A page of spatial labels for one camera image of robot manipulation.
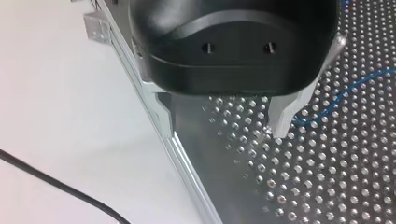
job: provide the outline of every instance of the screw hole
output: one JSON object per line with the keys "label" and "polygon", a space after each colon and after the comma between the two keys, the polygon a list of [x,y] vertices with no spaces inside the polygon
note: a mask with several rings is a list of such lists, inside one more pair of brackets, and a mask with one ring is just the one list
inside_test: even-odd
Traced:
{"label": "screw hole", "polygon": [[275,54],[277,49],[277,45],[274,42],[269,42],[264,46],[264,52],[267,54]]}
{"label": "screw hole", "polygon": [[201,50],[203,53],[212,54],[215,52],[215,46],[211,43],[205,43],[202,45]]}

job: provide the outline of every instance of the metal bracket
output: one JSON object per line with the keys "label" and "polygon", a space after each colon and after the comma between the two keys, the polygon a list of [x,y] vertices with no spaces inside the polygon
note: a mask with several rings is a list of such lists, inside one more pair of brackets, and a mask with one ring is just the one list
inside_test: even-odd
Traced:
{"label": "metal bracket", "polygon": [[90,40],[111,45],[110,22],[105,12],[94,11],[84,14],[85,29]]}

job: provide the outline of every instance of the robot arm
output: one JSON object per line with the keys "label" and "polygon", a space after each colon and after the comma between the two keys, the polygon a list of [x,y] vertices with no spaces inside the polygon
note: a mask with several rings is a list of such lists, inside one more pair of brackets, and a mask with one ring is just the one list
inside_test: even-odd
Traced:
{"label": "robot arm", "polygon": [[333,0],[132,0],[130,22],[142,76],[179,94],[273,96],[268,126],[285,137],[346,44],[334,35],[337,8]]}

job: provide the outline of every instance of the black cable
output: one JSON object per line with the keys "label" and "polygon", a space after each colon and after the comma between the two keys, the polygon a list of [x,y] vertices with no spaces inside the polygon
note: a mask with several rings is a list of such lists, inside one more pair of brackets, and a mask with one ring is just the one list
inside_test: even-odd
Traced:
{"label": "black cable", "polygon": [[36,178],[46,182],[47,184],[52,185],[53,187],[60,189],[80,200],[82,200],[85,203],[88,203],[100,210],[102,210],[104,213],[108,214],[111,217],[114,217],[120,224],[131,224],[128,220],[126,220],[124,217],[122,217],[120,214],[118,214],[116,211],[114,211],[112,208],[109,206],[105,205],[104,203],[101,203],[97,201],[96,199],[86,195],[85,193],[78,191],[76,189],[73,189],[66,184],[62,183],[61,181],[44,174],[43,172],[37,170],[36,168],[32,167],[31,165],[27,164],[24,161],[21,161],[12,155],[6,153],[4,150],[0,149],[0,159],[3,161],[8,162],[11,165],[16,166],[17,168],[20,168],[24,172],[35,176]]}

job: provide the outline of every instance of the perforated metal plate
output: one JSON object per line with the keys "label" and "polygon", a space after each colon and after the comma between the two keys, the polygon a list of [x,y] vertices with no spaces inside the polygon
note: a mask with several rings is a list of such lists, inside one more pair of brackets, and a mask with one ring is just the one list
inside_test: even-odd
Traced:
{"label": "perforated metal plate", "polygon": [[[349,43],[298,115],[312,119],[354,82],[396,67],[396,0],[346,3]],[[359,85],[286,139],[265,97],[174,97],[176,129],[224,223],[396,223],[396,73]],[[263,142],[256,141],[262,133]]]}

